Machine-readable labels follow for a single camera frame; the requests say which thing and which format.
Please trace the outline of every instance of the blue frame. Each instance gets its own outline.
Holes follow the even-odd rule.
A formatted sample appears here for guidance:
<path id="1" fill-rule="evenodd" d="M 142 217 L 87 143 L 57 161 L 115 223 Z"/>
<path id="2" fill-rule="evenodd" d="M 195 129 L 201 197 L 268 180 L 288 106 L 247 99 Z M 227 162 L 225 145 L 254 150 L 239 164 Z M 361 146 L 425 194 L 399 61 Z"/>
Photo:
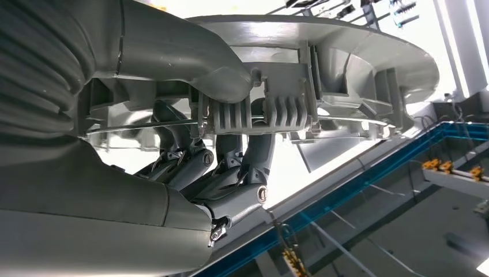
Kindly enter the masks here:
<path id="1" fill-rule="evenodd" d="M 311 205 L 309 205 L 303 211 L 287 219 L 285 223 L 290 225 L 296 232 L 301 231 L 301 229 L 309 225 L 310 222 L 326 215 L 329 211 L 342 205 L 363 189 L 368 187 L 370 184 L 379 181 L 395 169 L 406 164 L 418 154 L 428 150 L 432 145 L 439 143 L 445 138 L 470 138 L 478 141 L 487 141 L 488 135 L 489 126 L 486 124 L 441 123 L 435 128 L 431 129 L 429 132 L 422 134 L 417 139 L 388 156 L 386 159 L 377 163 L 375 166 L 370 167 L 365 172 L 348 181 L 343 186 L 327 194 L 319 201 L 311 203 Z M 253 241 L 250 241 L 248 244 L 242 246 L 240 249 L 206 268 L 197 274 L 197 276 L 227 276 L 243 265 L 252 261 L 261 253 L 278 244 L 279 239 L 277 236 L 277 231 L 275 229 L 271 229 Z"/>

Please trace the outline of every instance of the metal clip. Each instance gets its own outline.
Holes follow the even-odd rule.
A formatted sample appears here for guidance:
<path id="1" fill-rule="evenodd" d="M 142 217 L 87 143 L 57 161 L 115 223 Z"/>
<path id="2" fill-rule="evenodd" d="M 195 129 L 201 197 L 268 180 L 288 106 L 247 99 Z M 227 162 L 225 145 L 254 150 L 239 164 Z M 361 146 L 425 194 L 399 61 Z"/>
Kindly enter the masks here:
<path id="1" fill-rule="evenodd" d="M 443 170 L 446 174 L 451 174 L 452 173 L 452 170 L 453 170 L 453 163 L 451 160 L 443 163 L 441 166 L 440 166 L 440 170 Z"/>
<path id="2" fill-rule="evenodd" d="M 225 223 L 220 223 L 210 232 L 210 241 L 208 247 L 214 247 L 214 243 L 226 234 Z"/>
<path id="3" fill-rule="evenodd" d="M 441 161 L 439 159 L 429 160 L 428 162 L 423 163 L 423 169 L 432 169 L 437 171 L 440 164 Z"/>
<path id="4" fill-rule="evenodd" d="M 480 181 L 484 174 L 484 169 L 480 166 L 476 166 L 470 171 L 470 174 L 475 181 Z"/>

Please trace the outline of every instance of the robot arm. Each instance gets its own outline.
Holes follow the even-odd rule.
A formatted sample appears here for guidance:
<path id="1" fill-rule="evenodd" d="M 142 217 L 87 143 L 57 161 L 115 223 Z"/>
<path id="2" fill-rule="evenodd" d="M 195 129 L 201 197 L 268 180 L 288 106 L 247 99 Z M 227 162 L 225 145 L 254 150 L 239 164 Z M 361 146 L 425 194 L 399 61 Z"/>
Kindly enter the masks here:
<path id="1" fill-rule="evenodd" d="M 170 147 L 191 152 L 167 161 L 181 170 L 165 177 L 151 168 L 148 179 L 103 164 L 70 134 L 92 77 L 181 80 L 214 100 L 244 99 L 251 77 L 217 35 L 131 0 L 8 0 L 0 61 L 0 275 L 170 275 L 207 261 L 213 221 L 236 221 L 225 203 L 248 185 L 185 199 L 179 190 L 225 175 L 199 178 L 208 150 L 176 136 L 185 130 L 162 130 L 176 138 Z M 185 166 L 198 170 L 178 174 Z"/>

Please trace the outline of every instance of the yellow clamp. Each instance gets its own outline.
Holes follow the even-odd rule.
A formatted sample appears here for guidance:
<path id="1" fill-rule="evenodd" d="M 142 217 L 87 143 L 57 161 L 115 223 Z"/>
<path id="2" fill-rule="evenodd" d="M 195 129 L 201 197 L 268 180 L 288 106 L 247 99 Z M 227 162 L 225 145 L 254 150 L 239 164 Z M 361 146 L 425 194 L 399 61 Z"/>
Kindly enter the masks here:
<path id="1" fill-rule="evenodd" d="M 446 174 L 451 174 L 452 173 L 452 170 L 453 170 L 453 163 L 451 160 L 445 162 L 445 163 L 442 163 L 442 165 L 440 166 L 440 170 L 443 170 Z"/>
<path id="2" fill-rule="evenodd" d="M 480 181 L 484 174 L 484 169 L 480 166 L 476 166 L 470 171 L 470 174 L 475 181 Z"/>
<path id="3" fill-rule="evenodd" d="M 428 162 L 423 163 L 423 169 L 432 169 L 437 171 L 440 164 L 441 161 L 439 159 L 429 160 Z"/>

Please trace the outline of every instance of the screw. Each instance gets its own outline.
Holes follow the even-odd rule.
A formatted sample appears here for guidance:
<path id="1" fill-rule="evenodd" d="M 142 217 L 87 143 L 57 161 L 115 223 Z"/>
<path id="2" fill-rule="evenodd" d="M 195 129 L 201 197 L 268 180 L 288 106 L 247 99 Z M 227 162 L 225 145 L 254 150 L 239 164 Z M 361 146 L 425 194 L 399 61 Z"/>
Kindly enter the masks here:
<path id="1" fill-rule="evenodd" d="M 258 199 L 261 202 L 265 202 L 266 201 L 266 193 L 267 193 L 266 188 L 259 188 L 259 190 L 258 190 Z"/>
<path id="2" fill-rule="evenodd" d="M 210 235 L 210 239 L 212 239 L 213 241 L 217 240 L 218 237 L 219 237 L 218 233 L 212 233 L 212 235 Z"/>
<path id="3" fill-rule="evenodd" d="M 205 166 L 210 166 L 213 161 L 214 161 L 214 155 L 212 153 L 204 154 L 204 157 L 202 158 L 202 162 L 204 163 Z"/>

